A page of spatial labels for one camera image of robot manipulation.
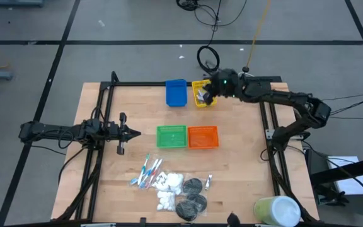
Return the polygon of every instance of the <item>wooden tabletop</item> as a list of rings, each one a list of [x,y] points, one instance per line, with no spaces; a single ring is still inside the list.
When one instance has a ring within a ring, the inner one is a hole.
[[[96,106],[99,85],[83,85],[75,124],[90,117]],[[286,83],[273,83],[272,88],[288,89]],[[275,108],[281,126],[294,121],[291,107],[276,105]],[[231,212],[238,215],[241,223],[259,222],[253,214],[254,203],[263,197],[273,196],[269,165],[260,159],[260,152],[266,145],[259,104],[243,103],[234,98],[218,98],[214,107],[197,108],[192,89],[188,88],[186,107],[171,108],[165,102],[164,86],[118,86],[114,89],[110,120],[118,123],[120,112],[127,114],[127,125],[141,131],[142,135],[125,145],[123,156],[116,153],[117,141],[106,143],[94,222],[135,223],[141,217],[146,217],[148,223],[185,222],[175,212],[156,211],[159,200],[154,189],[139,190],[135,186],[128,186],[132,178],[139,176],[147,153],[154,158],[163,158],[162,170],[167,172],[183,173],[204,180],[208,174],[212,174],[211,187],[204,194],[208,201],[206,213],[194,222],[226,223]],[[176,124],[216,125],[219,147],[203,150],[157,148],[157,126]],[[298,141],[289,144],[301,149]],[[80,148],[80,144],[72,143],[68,147],[66,159]],[[64,170],[52,212],[53,218],[62,214],[79,192],[86,153],[81,153]],[[287,148],[285,157],[293,193],[309,213],[318,218],[304,155]],[[89,194],[85,198],[83,217],[86,217],[88,203]]]

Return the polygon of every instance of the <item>blue basket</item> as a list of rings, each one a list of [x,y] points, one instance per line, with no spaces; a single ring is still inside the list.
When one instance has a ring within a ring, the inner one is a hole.
[[[169,107],[184,107],[187,104],[187,81],[184,79],[166,81],[166,104]]]

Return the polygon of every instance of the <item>orange basket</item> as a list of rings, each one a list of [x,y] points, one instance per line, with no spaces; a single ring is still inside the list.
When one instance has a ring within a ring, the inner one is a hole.
[[[208,149],[219,147],[218,130],[216,126],[198,126],[189,127],[188,148],[190,149]]]

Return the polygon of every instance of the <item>lid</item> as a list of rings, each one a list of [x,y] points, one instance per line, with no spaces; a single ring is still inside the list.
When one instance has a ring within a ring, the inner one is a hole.
[[[271,215],[283,227],[293,227],[299,223],[301,210],[295,200],[288,196],[278,196],[272,203]]]

